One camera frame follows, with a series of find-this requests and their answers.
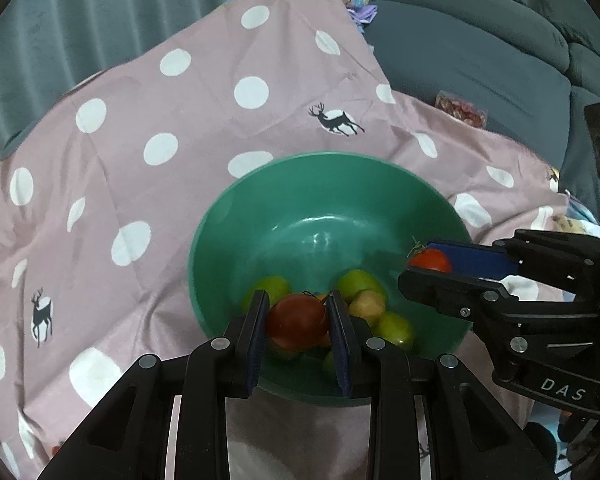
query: red tomato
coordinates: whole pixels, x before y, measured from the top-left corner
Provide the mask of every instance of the red tomato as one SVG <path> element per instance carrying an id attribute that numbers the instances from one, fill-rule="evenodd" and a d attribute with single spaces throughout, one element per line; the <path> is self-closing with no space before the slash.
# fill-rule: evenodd
<path id="1" fill-rule="evenodd" d="M 411 257 L 408 266 L 438 270 L 439 272 L 451 272 L 452 270 L 446 254 L 439 249 L 424 249 Z"/>
<path id="2" fill-rule="evenodd" d="M 316 346 L 328 330 L 327 309 L 309 294 L 285 296 L 267 316 L 267 336 L 288 352 L 302 352 Z"/>

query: green bowl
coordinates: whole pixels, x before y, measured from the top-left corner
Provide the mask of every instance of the green bowl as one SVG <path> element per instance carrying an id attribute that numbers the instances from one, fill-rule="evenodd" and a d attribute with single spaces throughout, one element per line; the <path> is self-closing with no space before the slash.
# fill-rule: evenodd
<path id="1" fill-rule="evenodd" d="M 434 237 L 471 241 L 447 201 L 403 168 L 349 153 L 282 158 L 236 181 L 206 212 L 189 255 L 191 304 L 215 337 L 264 276 L 285 276 L 295 292 L 327 292 L 349 269 L 365 269 L 387 291 L 388 309 L 414 326 L 414 354 L 433 359 L 453 351 L 470 326 L 398 290 L 413 239 Z M 266 354 L 258 386 L 321 406 L 366 403 L 343 397 L 319 357 L 285 363 Z"/>

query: gray sofa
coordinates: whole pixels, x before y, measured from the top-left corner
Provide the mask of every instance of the gray sofa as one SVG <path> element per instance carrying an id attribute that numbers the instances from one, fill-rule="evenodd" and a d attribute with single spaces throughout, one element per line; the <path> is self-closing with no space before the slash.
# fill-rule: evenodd
<path id="1" fill-rule="evenodd" d="M 560 170 L 600 220 L 584 106 L 600 102 L 600 20 L 584 0 L 375 0 L 366 39 L 392 87 L 439 91 L 488 114 L 487 129 Z"/>

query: gray curtain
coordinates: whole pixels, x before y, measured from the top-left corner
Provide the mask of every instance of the gray curtain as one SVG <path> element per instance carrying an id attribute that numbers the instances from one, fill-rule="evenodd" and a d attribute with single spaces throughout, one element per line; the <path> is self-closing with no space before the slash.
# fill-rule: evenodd
<path id="1" fill-rule="evenodd" d="M 13 0 L 0 17 L 0 150 L 91 74 L 226 0 Z"/>

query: tomato stem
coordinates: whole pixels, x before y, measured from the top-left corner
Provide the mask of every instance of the tomato stem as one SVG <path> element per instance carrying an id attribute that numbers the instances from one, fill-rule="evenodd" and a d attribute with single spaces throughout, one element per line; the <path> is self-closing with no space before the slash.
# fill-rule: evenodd
<path id="1" fill-rule="evenodd" d="M 413 247 L 411 248 L 411 251 L 409 251 L 409 253 L 407 254 L 407 259 L 409 260 L 412 256 L 415 256 L 416 254 L 420 254 L 422 251 L 427 249 L 427 246 L 424 245 L 423 243 L 419 242 L 416 240 L 416 237 L 413 236 Z"/>

